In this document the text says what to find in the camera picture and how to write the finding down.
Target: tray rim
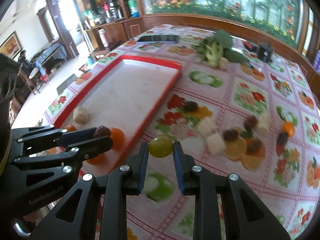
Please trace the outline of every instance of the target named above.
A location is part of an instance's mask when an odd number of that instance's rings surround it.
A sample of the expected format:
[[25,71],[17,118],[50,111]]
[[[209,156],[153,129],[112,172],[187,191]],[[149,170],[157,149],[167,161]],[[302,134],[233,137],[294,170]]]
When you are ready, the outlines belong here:
[[[81,100],[95,87],[95,85],[106,75],[108,75],[117,65],[119,65],[123,60],[135,60],[155,65],[160,65],[163,67],[176,69],[177,72],[172,76],[172,78],[167,83],[164,92],[161,94],[159,100],[156,102],[153,109],[147,114],[145,119],[143,120],[143,124],[138,128],[132,139],[129,141],[127,146],[120,152],[119,158],[117,162],[113,165],[111,170],[117,168],[120,164],[124,162],[124,160],[129,155],[130,151],[134,147],[134,145],[139,140],[140,136],[143,134],[143,131],[146,129],[148,124],[151,122],[152,118],[160,109],[162,103],[165,101],[168,93],[174,84],[178,81],[181,72],[182,66],[180,63],[166,60],[156,57],[144,57],[144,56],[134,56],[134,55],[120,55],[118,58],[110,62],[98,75],[96,75],[79,93],[68,103],[68,105],[64,108],[63,112],[56,118],[54,121],[55,127],[61,127],[64,121],[69,117],[72,111],[76,108],[76,106],[81,102]],[[85,173],[80,170],[79,175],[83,176]]]

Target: picture frame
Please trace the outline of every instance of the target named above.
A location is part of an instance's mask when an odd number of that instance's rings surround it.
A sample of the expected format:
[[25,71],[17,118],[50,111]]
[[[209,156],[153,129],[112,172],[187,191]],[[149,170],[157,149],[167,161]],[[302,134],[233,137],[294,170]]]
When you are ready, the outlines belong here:
[[21,44],[14,31],[11,35],[1,44],[0,53],[7,55],[9,58],[14,59],[17,54],[22,51]]

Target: smartphone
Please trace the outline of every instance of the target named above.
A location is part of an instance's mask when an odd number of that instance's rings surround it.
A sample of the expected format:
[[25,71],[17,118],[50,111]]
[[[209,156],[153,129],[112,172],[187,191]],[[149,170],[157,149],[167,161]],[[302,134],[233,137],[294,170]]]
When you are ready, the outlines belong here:
[[180,36],[178,35],[148,35],[142,36],[137,40],[138,44],[151,44],[151,43],[178,43]]

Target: person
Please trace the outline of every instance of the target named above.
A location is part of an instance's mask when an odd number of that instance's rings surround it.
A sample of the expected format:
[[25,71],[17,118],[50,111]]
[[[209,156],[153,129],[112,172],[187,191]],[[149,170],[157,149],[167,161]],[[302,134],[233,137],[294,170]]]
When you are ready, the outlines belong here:
[[20,52],[20,56],[18,58],[18,63],[20,64],[20,68],[26,74],[26,76],[30,76],[31,71],[33,70],[33,67],[30,64],[30,62],[26,59],[26,51],[25,50],[22,50]]

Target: bread piece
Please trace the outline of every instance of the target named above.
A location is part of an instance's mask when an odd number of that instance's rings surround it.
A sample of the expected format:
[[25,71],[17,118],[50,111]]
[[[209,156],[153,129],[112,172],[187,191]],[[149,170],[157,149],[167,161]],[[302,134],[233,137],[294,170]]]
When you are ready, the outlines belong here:
[[217,127],[214,124],[214,120],[208,116],[202,119],[197,126],[197,130],[203,137],[207,137],[209,134],[215,132],[216,129]]
[[221,68],[221,69],[227,69],[228,63],[229,63],[229,61],[228,61],[225,57],[222,57],[222,58],[220,59],[220,62],[219,62],[219,68]]
[[73,120],[78,124],[85,124],[89,122],[89,114],[83,106],[78,106],[73,111]]
[[207,146],[212,155],[222,154],[226,149],[224,140],[217,132],[212,133],[207,137]]
[[262,136],[267,136],[270,132],[270,114],[268,112],[263,112],[259,116],[256,131]]

